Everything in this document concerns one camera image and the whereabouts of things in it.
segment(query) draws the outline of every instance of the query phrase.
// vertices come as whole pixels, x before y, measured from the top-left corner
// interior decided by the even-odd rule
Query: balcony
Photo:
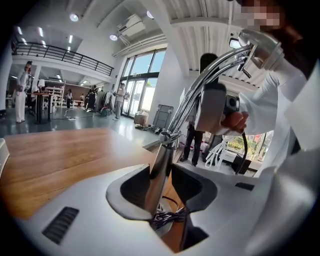
[[[88,56],[52,45],[46,45],[46,47],[44,47],[39,43],[28,42],[26,45],[23,42],[18,42],[12,51],[12,55],[54,59],[94,70],[107,76],[110,76],[114,69],[113,67]]]

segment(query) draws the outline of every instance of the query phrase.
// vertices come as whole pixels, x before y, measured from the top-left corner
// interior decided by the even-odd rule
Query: person
[[[113,120],[117,121],[120,119],[122,104],[124,103],[124,96],[126,95],[125,84],[122,82],[120,88],[114,93],[115,98],[115,118]]]
[[[71,91],[71,89],[69,89],[66,94],[66,108],[67,109],[70,109],[71,99],[72,99],[72,91]]]
[[[31,85],[31,66],[32,61],[28,61],[16,81],[15,120],[18,124],[25,121],[26,92]]]
[[[201,56],[200,58],[200,73],[209,65],[211,64],[217,57],[217,55],[213,53],[205,53]],[[199,100],[197,100],[196,104],[192,108],[189,116],[188,116],[188,131],[186,134],[186,141],[183,149],[183,156],[180,158],[181,162],[184,162],[188,160],[189,153],[190,153],[190,146],[191,143],[194,139],[194,150],[193,150],[193,156],[191,163],[193,166],[197,166],[199,156],[200,156],[200,151],[201,151],[201,143],[202,143],[202,138],[204,135],[203,131],[195,130],[195,120],[196,120],[196,115],[197,115],[197,110],[199,108]]]
[[[258,177],[264,168],[280,165],[288,155],[300,149],[284,112],[294,100],[289,94],[296,96],[299,93],[297,88],[301,90],[307,82],[316,59],[309,57],[308,43],[303,41],[302,34],[286,18],[287,16],[284,16],[285,11],[278,1],[237,0],[237,2],[253,11],[255,22],[261,25],[261,30],[283,42],[282,62],[275,70],[267,72],[258,90],[240,93],[239,112],[227,116],[221,122],[223,127],[239,134],[245,132],[246,135],[257,135],[274,130],[264,162],[255,174],[255,177]]]
[[[96,95],[98,94],[97,88],[94,85],[89,91],[88,109],[93,110],[95,108]]]

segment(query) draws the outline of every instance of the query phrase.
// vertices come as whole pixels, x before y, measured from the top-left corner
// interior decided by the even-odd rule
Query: high table
[[[25,220],[81,180],[139,164],[152,166],[156,158],[108,128],[18,134],[7,136],[5,142],[10,156],[0,179],[0,195],[11,215]],[[171,182],[164,194],[179,200]],[[182,230],[183,223],[174,223],[162,238],[175,252]]]
[[[46,122],[42,120],[42,103],[43,97],[48,97],[48,122],[51,121],[50,114],[51,114],[51,97],[52,96],[59,96],[57,94],[50,94],[50,93],[43,93],[43,92],[34,92],[28,93],[30,95],[36,95],[36,123],[37,124],[45,124]]]

